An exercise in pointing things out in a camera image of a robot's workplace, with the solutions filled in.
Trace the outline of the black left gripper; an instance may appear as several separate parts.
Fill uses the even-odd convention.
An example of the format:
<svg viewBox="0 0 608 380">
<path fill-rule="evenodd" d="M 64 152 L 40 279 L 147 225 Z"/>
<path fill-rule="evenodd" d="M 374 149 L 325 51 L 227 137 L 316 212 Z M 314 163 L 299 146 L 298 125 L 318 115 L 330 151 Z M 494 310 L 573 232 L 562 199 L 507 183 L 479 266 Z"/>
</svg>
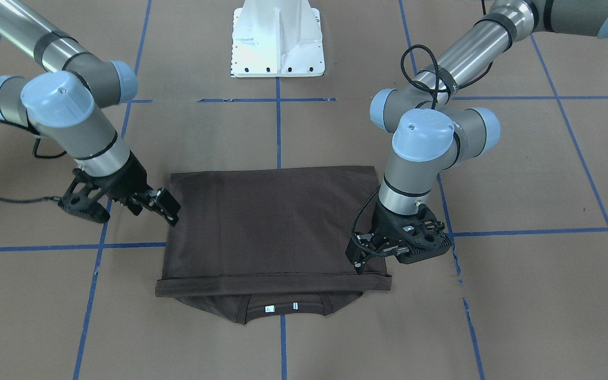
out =
<svg viewBox="0 0 608 380">
<path fill-rule="evenodd" d="M 360 275 L 376 257 L 375 251 L 397 259 L 425 259 L 424 218 L 425 204 L 418 204 L 413 215 L 396 214 L 382 204 L 376 205 L 370 233 L 351 233 L 345 251 L 348 262 Z"/>
</svg>

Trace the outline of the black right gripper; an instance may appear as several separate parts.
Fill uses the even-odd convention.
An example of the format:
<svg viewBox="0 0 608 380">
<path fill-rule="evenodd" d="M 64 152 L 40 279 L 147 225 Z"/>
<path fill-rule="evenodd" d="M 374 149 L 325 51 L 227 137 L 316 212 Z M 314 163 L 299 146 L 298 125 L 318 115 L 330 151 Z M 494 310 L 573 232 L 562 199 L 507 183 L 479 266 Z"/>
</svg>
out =
<svg viewBox="0 0 608 380">
<path fill-rule="evenodd" d="M 124 205 L 132 215 L 140 215 L 146 207 L 164 218 L 169 226 L 178 223 L 181 205 L 166 188 L 153 189 L 148 185 L 147 172 L 135 154 L 130 153 L 125 165 L 112 175 L 98 177 L 82 172 L 106 190 L 106 197 Z"/>
</svg>

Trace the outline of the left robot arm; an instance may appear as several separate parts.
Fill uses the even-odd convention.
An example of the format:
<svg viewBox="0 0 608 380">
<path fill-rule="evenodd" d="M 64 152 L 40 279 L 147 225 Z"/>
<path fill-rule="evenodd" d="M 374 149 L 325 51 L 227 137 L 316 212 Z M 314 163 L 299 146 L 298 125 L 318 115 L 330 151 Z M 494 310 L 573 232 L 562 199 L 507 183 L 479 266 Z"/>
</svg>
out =
<svg viewBox="0 0 608 380">
<path fill-rule="evenodd" d="M 427 207 L 436 178 L 492 149 L 500 139 L 499 118 L 487 108 L 456 110 L 449 101 L 482 78 L 489 65 L 534 32 L 608 39 L 608 1 L 496 1 L 471 30 L 401 90 L 375 95 L 369 115 L 393 135 L 392 153 L 367 233 L 353 229 L 346 256 L 358 274 L 374 258 L 412 264 L 447 253 L 453 242 L 445 224 Z"/>
</svg>

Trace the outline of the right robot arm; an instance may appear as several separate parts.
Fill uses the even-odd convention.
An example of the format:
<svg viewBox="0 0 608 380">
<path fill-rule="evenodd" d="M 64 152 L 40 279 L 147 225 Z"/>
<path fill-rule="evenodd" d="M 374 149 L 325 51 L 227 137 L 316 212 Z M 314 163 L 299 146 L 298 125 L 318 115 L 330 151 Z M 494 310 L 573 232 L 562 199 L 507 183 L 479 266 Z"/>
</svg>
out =
<svg viewBox="0 0 608 380">
<path fill-rule="evenodd" d="M 125 62 L 104 62 L 20 1 L 0 1 L 0 35 L 44 69 L 33 79 L 0 75 L 0 122 L 53 139 L 77 164 L 65 194 L 52 202 L 68 214 L 105 223 L 102 197 L 138 215 L 144 209 L 177 224 L 181 207 L 147 173 L 103 108 L 133 100 L 138 80 Z"/>
</svg>

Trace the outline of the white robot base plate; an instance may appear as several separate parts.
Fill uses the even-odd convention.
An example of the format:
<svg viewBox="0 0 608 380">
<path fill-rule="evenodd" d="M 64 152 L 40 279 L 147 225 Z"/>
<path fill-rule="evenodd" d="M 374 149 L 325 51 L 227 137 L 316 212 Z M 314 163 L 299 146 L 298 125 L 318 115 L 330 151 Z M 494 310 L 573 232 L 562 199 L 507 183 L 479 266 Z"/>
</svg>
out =
<svg viewBox="0 0 608 380">
<path fill-rule="evenodd" d="M 246 1 L 232 20 L 232 77 L 324 75 L 320 12 L 309 1 Z"/>
</svg>

